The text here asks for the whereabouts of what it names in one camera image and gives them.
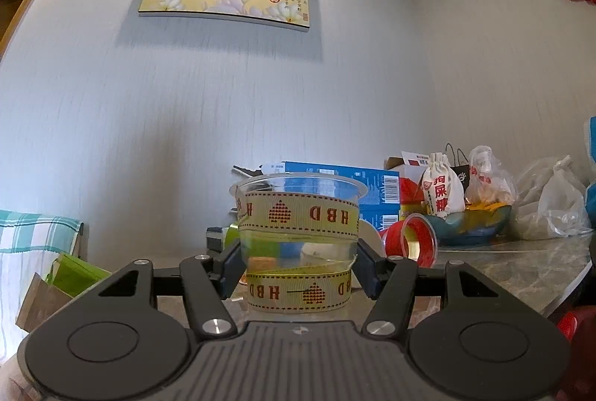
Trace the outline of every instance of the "metal screw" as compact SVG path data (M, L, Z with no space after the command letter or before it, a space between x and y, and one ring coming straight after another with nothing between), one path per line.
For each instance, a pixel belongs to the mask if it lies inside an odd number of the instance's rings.
M206 321L203 325L203 331L212 335L222 335L232 328L232 324L223 319L211 319Z
M374 321L367 325L367 332L372 335L390 335L395 326L390 321Z

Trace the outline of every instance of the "transparent plastic cup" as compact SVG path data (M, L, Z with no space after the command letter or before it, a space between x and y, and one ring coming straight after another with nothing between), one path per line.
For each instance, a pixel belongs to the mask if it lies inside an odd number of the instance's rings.
M344 305L358 245L358 199L367 191L353 179L314 173L233 185L248 304L277 313Z

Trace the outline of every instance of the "white plastic bag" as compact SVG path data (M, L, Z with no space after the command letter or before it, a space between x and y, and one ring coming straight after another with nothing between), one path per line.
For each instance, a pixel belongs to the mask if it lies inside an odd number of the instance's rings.
M470 152L470 185L466 199L471 204L513 204L516 200L513 179L489 146L479 145Z
M434 216L444 218L466 209L464 186L449 166L449 158L441 152L430 155L428 169L422 175L422 189L428 212Z
M520 238L547 239L591 231L583 205L586 188L570 164L570 156L562 161L541 159L519 177L512 225Z

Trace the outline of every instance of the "green checkered fabric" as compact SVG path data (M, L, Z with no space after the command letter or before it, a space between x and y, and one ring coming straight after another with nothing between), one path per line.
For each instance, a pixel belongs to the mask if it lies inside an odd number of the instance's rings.
M63 216L23 214L0 209L0 253L72 253L82 223Z

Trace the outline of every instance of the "wall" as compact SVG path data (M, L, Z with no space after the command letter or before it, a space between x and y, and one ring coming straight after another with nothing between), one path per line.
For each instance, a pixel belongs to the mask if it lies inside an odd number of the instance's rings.
M233 164L440 142L410 0L310 0L308 33L139 2L35 0L0 63L0 208L84 220L101 266L203 246Z
M596 8L567 0L413 0L445 139L513 171L571 154L596 112Z

